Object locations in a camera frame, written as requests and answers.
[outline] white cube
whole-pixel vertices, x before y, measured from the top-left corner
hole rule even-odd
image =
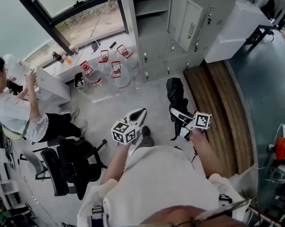
[[[207,130],[210,128],[212,114],[195,112],[194,127]]]
[[[127,144],[136,139],[136,128],[128,123],[116,121],[111,128],[113,140],[121,144]]]

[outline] office chair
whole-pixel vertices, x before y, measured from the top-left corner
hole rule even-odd
[[[107,168],[98,155],[98,151],[107,143],[107,140],[103,140],[97,148],[85,139],[75,141],[59,136],[58,141],[57,153],[52,148],[46,148],[41,152],[53,183],[54,195],[64,196],[76,193],[82,200],[88,183],[97,181],[100,178],[101,169]],[[88,158],[91,156],[95,157],[95,164],[89,164]]]

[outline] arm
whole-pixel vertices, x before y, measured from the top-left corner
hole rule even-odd
[[[27,93],[28,93],[28,88],[26,87],[24,90],[22,90],[22,91],[17,95],[17,97],[18,97],[19,99],[23,99],[23,98],[27,95]]]
[[[103,178],[101,179],[100,184],[105,184],[109,179],[120,180],[124,174],[125,162],[128,157],[128,151],[131,144],[128,145],[119,145],[117,150],[109,164],[108,169],[106,170]]]
[[[28,88],[28,100],[31,104],[30,120],[34,120],[39,115],[37,97],[34,91],[34,84],[36,83],[36,73],[31,71],[29,75],[25,76],[25,80]]]
[[[200,129],[192,130],[190,140],[200,158],[206,177],[210,177],[214,173],[223,177],[223,166]]]

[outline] man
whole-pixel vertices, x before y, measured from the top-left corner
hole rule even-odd
[[[82,128],[73,124],[79,110],[64,115],[44,113],[38,108],[34,89],[36,74],[32,71],[25,76],[27,87],[17,96],[3,92],[7,86],[7,69],[0,57],[0,123],[12,132],[23,135],[33,142],[45,142],[64,137],[82,137],[87,129],[87,121]],[[28,101],[23,100],[28,94]]]
[[[220,207],[220,194],[233,202],[242,198],[223,178],[223,167],[199,129],[193,129],[190,141],[202,163],[205,176],[198,174],[184,151],[169,146],[154,146],[147,126],[143,139],[128,158],[129,145],[119,145],[106,170],[95,197],[91,191],[79,213],[78,227],[95,227],[88,217],[97,205],[103,206],[103,219],[110,227],[192,226],[187,223],[205,210]],[[204,222],[201,226],[245,226],[227,216]]]

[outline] sneaker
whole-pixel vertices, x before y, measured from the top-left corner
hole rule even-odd
[[[143,126],[142,128],[142,137],[151,136],[151,131],[148,126]]]
[[[71,111],[70,114],[71,114],[71,120],[70,122],[73,123],[74,120],[75,120],[75,117],[78,115],[78,113],[80,112],[80,109],[78,107],[76,107],[75,110]]]
[[[87,120],[84,120],[84,125],[80,128],[80,132],[81,132],[80,137],[84,137],[84,134],[87,128],[88,128],[88,122]]]

